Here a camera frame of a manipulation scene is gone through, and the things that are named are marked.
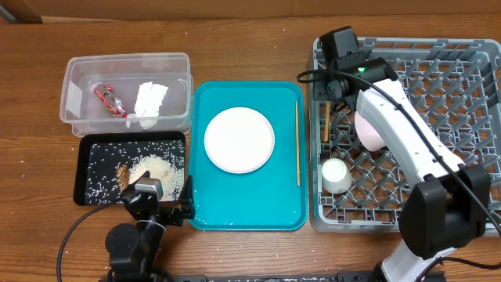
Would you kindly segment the pink bowl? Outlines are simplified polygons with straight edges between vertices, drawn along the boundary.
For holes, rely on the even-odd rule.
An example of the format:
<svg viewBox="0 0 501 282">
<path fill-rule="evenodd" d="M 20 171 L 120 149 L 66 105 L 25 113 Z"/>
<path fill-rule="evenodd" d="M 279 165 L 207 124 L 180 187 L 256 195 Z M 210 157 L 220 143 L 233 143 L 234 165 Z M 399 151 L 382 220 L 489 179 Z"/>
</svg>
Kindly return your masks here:
<svg viewBox="0 0 501 282">
<path fill-rule="evenodd" d="M 355 112 L 355 130 L 359 141 L 367 150 L 377 151 L 386 147 L 376 129 L 358 111 Z"/>
</svg>

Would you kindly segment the red snack wrapper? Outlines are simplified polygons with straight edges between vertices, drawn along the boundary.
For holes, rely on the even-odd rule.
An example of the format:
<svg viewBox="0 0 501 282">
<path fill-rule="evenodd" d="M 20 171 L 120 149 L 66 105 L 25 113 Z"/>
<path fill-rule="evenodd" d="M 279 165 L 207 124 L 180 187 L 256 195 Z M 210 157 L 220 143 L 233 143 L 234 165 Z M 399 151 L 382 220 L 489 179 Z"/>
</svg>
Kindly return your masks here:
<svg viewBox="0 0 501 282">
<path fill-rule="evenodd" d="M 126 118 L 122 101 L 114 94 L 112 85 L 104 85 L 102 83 L 95 83 L 92 86 L 92 92 L 102 101 L 103 105 L 115 118 Z"/>
</svg>

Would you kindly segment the pink plate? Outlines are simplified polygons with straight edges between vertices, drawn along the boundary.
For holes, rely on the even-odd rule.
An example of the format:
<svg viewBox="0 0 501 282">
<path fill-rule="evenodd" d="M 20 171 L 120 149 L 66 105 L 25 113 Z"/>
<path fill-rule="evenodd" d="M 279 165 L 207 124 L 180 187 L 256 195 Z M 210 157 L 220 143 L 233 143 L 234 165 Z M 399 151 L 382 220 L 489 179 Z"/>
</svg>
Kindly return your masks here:
<svg viewBox="0 0 501 282">
<path fill-rule="evenodd" d="M 269 120 L 248 107 L 233 107 L 217 114 L 204 133 L 204 149 L 221 170 L 246 174 L 263 166 L 275 147 Z"/>
</svg>

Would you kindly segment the white napkin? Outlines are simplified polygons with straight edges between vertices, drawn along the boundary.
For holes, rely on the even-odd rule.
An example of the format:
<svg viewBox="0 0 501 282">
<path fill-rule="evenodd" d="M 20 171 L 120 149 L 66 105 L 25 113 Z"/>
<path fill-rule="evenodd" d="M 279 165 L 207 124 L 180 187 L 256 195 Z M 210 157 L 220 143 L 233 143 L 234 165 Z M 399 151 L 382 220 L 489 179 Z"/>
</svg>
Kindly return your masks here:
<svg viewBox="0 0 501 282">
<path fill-rule="evenodd" d="M 153 120 L 139 121 L 143 130 L 152 128 L 157 123 L 156 118 L 160 114 L 160 106 L 167 91 L 167 86 L 155 84 L 152 81 L 142 83 L 136 97 L 134 113 L 127 114 L 127 118 L 153 118 Z"/>
</svg>

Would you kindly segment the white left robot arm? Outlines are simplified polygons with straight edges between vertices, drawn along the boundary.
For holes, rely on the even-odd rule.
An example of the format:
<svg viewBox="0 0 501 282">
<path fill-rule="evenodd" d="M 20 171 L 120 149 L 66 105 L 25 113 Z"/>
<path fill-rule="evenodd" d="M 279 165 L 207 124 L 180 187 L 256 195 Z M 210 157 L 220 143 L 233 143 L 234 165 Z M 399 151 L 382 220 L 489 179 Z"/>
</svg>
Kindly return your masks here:
<svg viewBox="0 0 501 282">
<path fill-rule="evenodd" d="M 159 179 L 145 172 L 121 193 L 121 201 L 136 223 L 115 226 L 106 236 L 110 256 L 108 281 L 172 281 L 165 269 L 155 269 L 156 260 L 168 226 L 182 226 L 196 214 L 193 177 L 189 176 L 178 199 L 162 203 Z"/>
</svg>

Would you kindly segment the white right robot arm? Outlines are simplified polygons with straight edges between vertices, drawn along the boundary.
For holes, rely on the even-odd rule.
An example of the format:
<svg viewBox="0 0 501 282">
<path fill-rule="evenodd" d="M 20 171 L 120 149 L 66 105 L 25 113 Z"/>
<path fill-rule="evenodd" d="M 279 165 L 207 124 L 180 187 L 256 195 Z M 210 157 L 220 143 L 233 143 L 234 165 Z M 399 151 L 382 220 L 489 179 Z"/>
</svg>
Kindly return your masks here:
<svg viewBox="0 0 501 282">
<path fill-rule="evenodd" d="M 401 166 L 411 193 L 398 227 L 394 252 L 378 263 L 371 281 L 423 281 L 451 253 L 485 234 L 491 178 L 464 162 L 439 140 L 406 97 L 383 58 L 368 60 L 351 27 L 323 34 L 325 69 L 312 70 L 320 98 L 365 119 Z"/>
</svg>

